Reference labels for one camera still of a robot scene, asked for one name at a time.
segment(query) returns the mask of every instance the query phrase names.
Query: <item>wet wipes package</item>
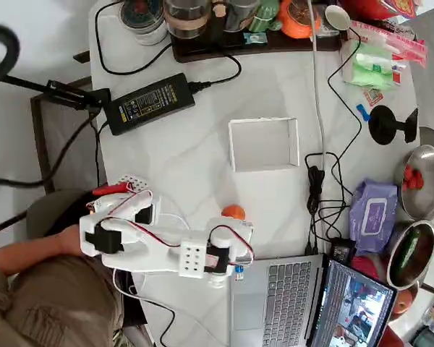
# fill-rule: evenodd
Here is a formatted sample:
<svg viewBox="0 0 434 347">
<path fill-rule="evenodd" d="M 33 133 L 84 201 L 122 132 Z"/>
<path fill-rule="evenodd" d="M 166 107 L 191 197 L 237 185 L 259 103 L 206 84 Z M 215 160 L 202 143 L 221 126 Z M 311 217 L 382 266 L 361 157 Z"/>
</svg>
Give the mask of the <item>wet wipes package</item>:
<svg viewBox="0 0 434 347">
<path fill-rule="evenodd" d="M 357 255 L 381 252 L 396 222 L 397 186 L 363 181 L 354 192 L 349 214 L 350 238 Z"/>
</svg>

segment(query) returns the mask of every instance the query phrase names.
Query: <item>white cardboard box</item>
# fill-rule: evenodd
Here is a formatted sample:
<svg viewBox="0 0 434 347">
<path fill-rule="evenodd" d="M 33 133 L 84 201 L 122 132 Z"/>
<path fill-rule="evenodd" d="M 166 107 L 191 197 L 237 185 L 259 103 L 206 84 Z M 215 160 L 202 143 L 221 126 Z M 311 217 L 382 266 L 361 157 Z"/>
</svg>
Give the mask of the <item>white cardboard box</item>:
<svg viewBox="0 0 434 347">
<path fill-rule="evenodd" d="M 233 119 L 229 122 L 234 171 L 265 171 L 299 166 L 295 118 Z"/>
</svg>

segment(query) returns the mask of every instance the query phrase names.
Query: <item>orange ball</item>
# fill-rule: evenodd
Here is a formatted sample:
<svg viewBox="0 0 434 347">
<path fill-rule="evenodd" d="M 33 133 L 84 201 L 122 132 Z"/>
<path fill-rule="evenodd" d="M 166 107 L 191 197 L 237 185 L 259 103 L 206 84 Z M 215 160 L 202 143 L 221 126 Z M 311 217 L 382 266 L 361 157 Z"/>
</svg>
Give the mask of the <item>orange ball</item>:
<svg viewBox="0 0 434 347">
<path fill-rule="evenodd" d="M 230 205 L 222 210 L 222 216 L 244 220 L 246 218 L 246 212 L 244 208 L 239 205 Z"/>
</svg>

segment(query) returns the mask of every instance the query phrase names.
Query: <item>white robotic arm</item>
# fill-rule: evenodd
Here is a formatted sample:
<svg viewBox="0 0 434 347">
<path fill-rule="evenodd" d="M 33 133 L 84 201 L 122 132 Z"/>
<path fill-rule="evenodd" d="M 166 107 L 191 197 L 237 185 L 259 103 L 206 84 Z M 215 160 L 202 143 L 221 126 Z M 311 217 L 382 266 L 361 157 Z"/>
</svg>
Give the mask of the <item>white robotic arm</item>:
<svg viewBox="0 0 434 347">
<path fill-rule="evenodd" d="M 82 251 L 101 254 L 103 264 L 141 273 L 173 272 L 189 278 L 207 273 L 212 287 L 220 288 L 237 259 L 248 255 L 252 224 L 229 217 L 212 218 L 205 231 L 161 228 L 135 222 L 135 216 L 153 203 L 149 190 L 111 194 L 92 204 L 94 213 L 80 219 Z"/>
</svg>

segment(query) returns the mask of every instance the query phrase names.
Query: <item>laptop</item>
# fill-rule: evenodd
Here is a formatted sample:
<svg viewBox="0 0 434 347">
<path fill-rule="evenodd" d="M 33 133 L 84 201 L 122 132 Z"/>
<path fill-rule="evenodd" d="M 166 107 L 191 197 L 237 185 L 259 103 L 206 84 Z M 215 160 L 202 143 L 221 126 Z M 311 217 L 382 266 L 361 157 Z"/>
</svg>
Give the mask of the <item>laptop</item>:
<svg viewBox="0 0 434 347">
<path fill-rule="evenodd" d="M 397 295 L 325 255 L 254 261 L 230 291 L 230 347 L 376 347 Z"/>
</svg>

